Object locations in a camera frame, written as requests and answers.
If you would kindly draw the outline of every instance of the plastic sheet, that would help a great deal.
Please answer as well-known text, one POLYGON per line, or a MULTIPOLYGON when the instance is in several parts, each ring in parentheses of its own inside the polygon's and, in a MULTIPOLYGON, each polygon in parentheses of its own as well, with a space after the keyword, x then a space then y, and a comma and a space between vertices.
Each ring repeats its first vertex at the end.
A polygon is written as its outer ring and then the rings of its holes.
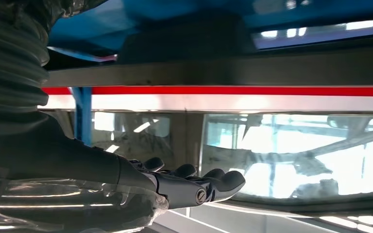
POLYGON ((130 233, 168 209, 139 187, 71 179, 0 179, 0 233, 130 233))

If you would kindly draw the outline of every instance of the glass window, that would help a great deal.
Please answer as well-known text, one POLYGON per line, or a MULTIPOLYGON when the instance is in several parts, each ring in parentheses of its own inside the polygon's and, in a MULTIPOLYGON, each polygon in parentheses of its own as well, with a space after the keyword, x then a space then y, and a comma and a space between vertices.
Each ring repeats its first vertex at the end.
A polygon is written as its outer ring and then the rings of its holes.
POLYGON ((373 116, 208 114, 204 135, 202 174, 247 180, 235 199, 373 192, 373 116))
POLYGON ((160 157, 171 165, 170 115, 94 112, 92 145, 127 159, 160 157))

